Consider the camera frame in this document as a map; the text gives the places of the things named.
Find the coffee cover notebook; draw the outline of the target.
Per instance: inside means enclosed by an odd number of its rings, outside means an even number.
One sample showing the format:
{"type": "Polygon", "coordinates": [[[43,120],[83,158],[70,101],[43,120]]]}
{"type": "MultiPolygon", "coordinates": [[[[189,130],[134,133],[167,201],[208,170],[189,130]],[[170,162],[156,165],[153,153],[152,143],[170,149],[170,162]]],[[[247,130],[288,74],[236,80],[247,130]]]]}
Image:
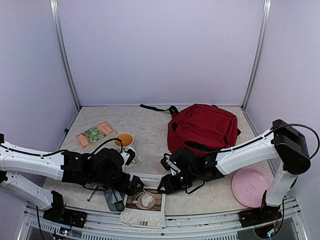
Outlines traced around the coffee cover notebook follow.
{"type": "Polygon", "coordinates": [[[120,222],[125,225],[164,229],[166,227],[166,195],[158,193],[162,175],[131,172],[144,183],[143,191],[133,196],[125,196],[125,209],[120,213],[120,222]]]}

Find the red student backpack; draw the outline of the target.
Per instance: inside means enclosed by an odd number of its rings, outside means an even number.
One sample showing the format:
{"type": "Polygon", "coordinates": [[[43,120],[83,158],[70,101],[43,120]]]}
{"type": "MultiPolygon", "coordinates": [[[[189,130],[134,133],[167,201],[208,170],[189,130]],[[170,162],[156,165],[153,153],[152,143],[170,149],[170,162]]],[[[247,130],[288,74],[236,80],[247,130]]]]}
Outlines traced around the red student backpack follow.
{"type": "Polygon", "coordinates": [[[203,157],[208,152],[235,146],[241,134],[237,116],[215,105],[193,104],[181,111],[174,105],[167,109],[144,104],[140,107],[170,113],[167,147],[171,153],[188,148],[203,157]]]}

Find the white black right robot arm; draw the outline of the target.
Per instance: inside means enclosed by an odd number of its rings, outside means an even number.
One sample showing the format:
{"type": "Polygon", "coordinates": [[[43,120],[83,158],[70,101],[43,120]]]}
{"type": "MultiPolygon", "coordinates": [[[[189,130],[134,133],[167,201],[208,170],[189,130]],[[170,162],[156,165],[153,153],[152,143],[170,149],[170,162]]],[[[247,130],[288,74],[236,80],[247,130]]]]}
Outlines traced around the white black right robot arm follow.
{"type": "Polygon", "coordinates": [[[157,191],[167,195],[187,192],[195,181],[210,182],[262,161],[280,159],[282,164],[263,194],[262,206],[255,212],[260,222],[266,222],[275,214],[275,208],[281,205],[298,175],[311,167],[306,138],[296,127],[297,123],[277,119],[261,135],[234,147],[202,155],[187,147],[178,148],[161,160],[170,173],[161,178],[157,191]]]}

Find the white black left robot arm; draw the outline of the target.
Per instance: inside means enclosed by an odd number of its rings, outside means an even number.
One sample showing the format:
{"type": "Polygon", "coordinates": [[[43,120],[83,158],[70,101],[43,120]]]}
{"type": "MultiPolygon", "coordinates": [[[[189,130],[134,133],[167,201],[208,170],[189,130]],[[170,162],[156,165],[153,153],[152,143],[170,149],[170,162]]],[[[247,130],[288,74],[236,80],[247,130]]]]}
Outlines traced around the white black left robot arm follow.
{"type": "Polygon", "coordinates": [[[62,183],[77,184],[87,189],[88,185],[109,188],[128,196],[143,190],[141,179],[123,170],[136,157],[133,148],[120,150],[99,145],[91,153],[79,153],[66,149],[55,152],[36,151],[13,145],[0,136],[0,186],[9,189],[39,209],[50,212],[63,223],[70,218],[63,196],[46,190],[22,173],[51,178],[62,183]]]}

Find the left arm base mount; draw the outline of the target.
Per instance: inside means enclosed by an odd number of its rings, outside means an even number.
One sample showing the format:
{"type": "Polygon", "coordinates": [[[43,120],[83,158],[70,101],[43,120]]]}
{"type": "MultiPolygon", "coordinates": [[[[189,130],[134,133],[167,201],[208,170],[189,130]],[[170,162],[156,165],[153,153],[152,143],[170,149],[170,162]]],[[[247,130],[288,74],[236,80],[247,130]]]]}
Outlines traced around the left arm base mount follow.
{"type": "Polygon", "coordinates": [[[52,190],[51,194],[52,203],[49,209],[43,211],[43,218],[70,227],[83,228],[88,214],[84,211],[66,208],[60,193],[52,190]]]}

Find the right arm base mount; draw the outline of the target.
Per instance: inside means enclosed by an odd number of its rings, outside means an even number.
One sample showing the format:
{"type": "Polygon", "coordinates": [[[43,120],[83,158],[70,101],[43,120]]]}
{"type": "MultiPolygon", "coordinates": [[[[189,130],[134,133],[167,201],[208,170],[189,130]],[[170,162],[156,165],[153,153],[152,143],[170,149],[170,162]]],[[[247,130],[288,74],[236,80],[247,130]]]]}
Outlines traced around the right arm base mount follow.
{"type": "Polygon", "coordinates": [[[260,207],[243,210],[238,213],[239,221],[242,228],[279,220],[283,218],[283,215],[284,214],[280,211],[280,205],[267,205],[266,192],[263,194],[260,207]]]}

